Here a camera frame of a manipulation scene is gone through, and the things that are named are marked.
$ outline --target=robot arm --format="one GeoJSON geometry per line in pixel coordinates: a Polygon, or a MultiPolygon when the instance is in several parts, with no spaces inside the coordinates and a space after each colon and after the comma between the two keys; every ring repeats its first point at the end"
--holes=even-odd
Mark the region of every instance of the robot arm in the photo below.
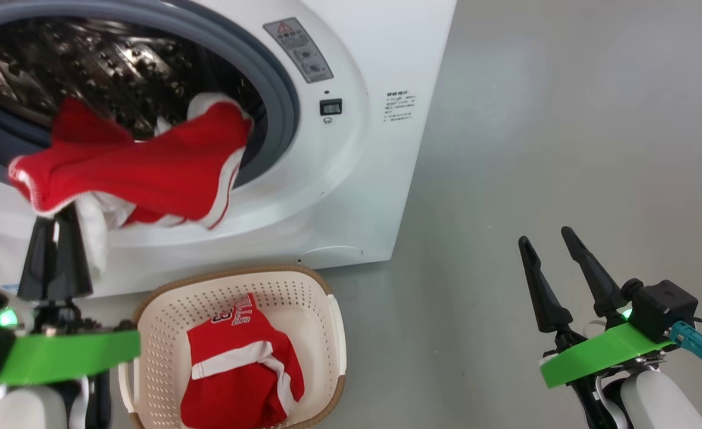
{"type": "Polygon", "coordinates": [[[36,305],[33,326],[0,326],[0,429],[110,427],[109,371],[139,356],[139,333],[83,318],[73,299],[91,294],[75,207],[39,217],[18,290],[36,305]]]}
{"type": "Polygon", "coordinates": [[[702,335],[694,331],[697,299],[667,280],[644,287],[632,279],[621,291],[571,228],[562,234],[595,299],[595,313],[606,318],[606,331],[587,339],[569,328],[570,312],[544,278],[531,242],[520,237],[536,324],[541,332],[556,332],[556,348],[544,353],[541,366],[547,386],[573,388],[590,429],[702,429],[701,415],[659,371],[666,352],[680,347],[702,358],[702,335]],[[627,318],[618,309],[629,301],[627,318]],[[623,372],[628,376],[612,378],[623,372]]]}

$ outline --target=green led light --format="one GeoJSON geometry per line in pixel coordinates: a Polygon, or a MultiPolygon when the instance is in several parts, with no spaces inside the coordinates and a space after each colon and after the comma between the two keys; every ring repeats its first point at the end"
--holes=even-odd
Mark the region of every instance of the green led light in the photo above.
{"type": "Polygon", "coordinates": [[[6,309],[0,312],[0,326],[17,326],[17,323],[17,315],[12,309],[6,309]]]}

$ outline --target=white washing machine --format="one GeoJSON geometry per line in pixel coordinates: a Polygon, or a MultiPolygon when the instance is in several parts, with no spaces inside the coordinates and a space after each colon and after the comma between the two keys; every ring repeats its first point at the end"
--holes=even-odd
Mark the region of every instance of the white washing machine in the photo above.
{"type": "Polygon", "coordinates": [[[454,4],[0,0],[0,285],[18,282],[34,222],[5,166],[48,146],[68,95],[137,139],[201,91],[257,122],[225,221],[114,231],[95,296],[253,263],[388,260],[454,4]]]}

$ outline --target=gray floor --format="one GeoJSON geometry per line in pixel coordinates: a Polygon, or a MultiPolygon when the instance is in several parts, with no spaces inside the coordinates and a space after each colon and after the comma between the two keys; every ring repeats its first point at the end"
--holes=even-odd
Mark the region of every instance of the gray floor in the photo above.
{"type": "MultiPolygon", "coordinates": [[[[553,336],[516,247],[530,236],[580,329],[563,225],[618,282],[672,279],[702,315],[702,0],[457,5],[394,258],[323,272],[349,356],[322,427],[584,427],[539,374],[553,336]]],[[[109,322],[140,299],[84,307],[109,322]]],[[[663,368],[702,413],[702,363],[663,368]]]]}

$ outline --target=plastic basket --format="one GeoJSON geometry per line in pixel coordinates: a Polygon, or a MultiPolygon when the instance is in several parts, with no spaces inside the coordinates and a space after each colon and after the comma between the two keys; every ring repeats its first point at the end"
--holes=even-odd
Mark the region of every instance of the plastic basket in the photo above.
{"type": "Polygon", "coordinates": [[[305,395],[280,426],[302,429],[323,420],[345,385],[345,331],[326,282],[303,266],[266,266],[179,280],[154,291],[133,315],[142,355],[118,367],[120,394],[137,429],[186,427],[179,413],[190,377],[187,329],[253,293],[258,308],[293,343],[305,395]]]}

